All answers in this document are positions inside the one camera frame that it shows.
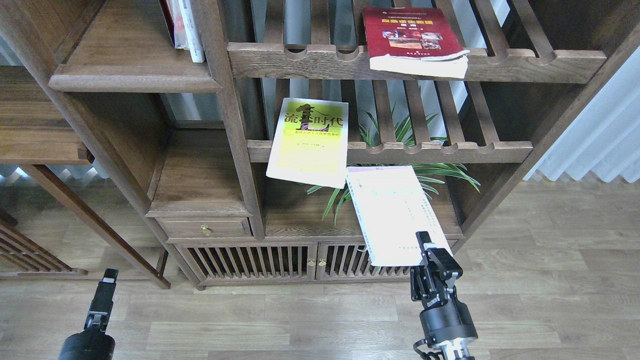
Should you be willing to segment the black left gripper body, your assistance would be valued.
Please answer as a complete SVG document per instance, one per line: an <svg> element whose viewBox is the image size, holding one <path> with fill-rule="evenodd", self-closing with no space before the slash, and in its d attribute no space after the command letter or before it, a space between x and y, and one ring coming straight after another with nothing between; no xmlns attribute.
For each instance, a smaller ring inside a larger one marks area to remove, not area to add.
<svg viewBox="0 0 640 360"><path fill-rule="evenodd" d="M111 360L115 340L106 334L109 317L87 316L84 330L67 337L62 344L59 360Z"/></svg>

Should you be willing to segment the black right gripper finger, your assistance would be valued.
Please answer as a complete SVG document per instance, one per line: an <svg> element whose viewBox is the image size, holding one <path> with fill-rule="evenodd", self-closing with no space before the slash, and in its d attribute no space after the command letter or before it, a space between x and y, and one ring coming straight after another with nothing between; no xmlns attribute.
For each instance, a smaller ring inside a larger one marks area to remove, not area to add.
<svg viewBox="0 0 640 360"><path fill-rule="evenodd" d="M435 300L435 284L428 268L423 265L410 269L410 297L414 302L420 301L423 308L432 308Z"/></svg>
<svg viewBox="0 0 640 360"><path fill-rule="evenodd" d="M448 250L431 242L428 231L418 231L416 237L422 255L422 262L419 265L428 268L435 285L434 301L457 298L455 280L463 275L462 267Z"/></svg>

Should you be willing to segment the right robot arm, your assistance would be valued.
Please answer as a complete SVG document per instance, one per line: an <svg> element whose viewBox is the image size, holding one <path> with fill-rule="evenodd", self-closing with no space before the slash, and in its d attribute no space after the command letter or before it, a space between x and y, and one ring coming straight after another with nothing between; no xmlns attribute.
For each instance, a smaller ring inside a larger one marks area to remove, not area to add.
<svg viewBox="0 0 640 360"><path fill-rule="evenodd" d="M473 360L467 344L478 334L465 303L458 300L455 280L462 267L445 248L432 242L428 231L416 233L422 262L410 269L411 300L421 301L424 338L413 350L423 360Z"/></svg>

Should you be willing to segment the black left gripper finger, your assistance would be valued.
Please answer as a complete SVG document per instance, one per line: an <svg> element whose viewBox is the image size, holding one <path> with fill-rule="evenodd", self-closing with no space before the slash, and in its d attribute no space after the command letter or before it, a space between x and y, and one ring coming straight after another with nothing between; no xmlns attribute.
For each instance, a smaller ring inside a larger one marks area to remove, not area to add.
<svg viewBox="0 0 640 360"><path fill-rule="evenodd" d="M106 316L107 318L110 316L114 305L113 297L118 273L118 269L105 269L89 306L89 316Z"/></svg>

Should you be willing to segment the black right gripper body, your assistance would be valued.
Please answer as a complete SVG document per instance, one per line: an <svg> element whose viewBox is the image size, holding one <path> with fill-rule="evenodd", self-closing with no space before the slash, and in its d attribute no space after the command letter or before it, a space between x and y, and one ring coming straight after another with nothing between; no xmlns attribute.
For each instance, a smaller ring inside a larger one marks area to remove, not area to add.
<svg viewBox="0 0 640 360"><path fill-rule="evenodd" d="M419 346L430 349L466 350L467 344L478 339L473 319L465 303L458 300L454 292L446 305L424 310L419 314L424 338Z"/></svg>

